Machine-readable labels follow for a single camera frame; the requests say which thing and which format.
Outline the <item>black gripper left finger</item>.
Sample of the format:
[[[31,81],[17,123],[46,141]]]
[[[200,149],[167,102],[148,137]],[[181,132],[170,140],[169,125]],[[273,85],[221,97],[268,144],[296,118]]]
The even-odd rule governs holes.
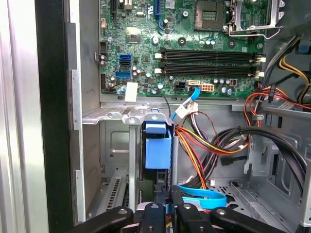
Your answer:
[[[165,233],[166,197],[164,187],[155,185],[155,201],[140,203],[136,211],[114,207],[69,230],[69,233]]]

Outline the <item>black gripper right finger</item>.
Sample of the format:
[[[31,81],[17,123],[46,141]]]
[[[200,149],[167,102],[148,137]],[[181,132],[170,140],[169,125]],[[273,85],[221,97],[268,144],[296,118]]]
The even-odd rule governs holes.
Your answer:
[[[227,208],[225,195],[180,185],[171,187],[179,233],[281,233],[282,230]]]

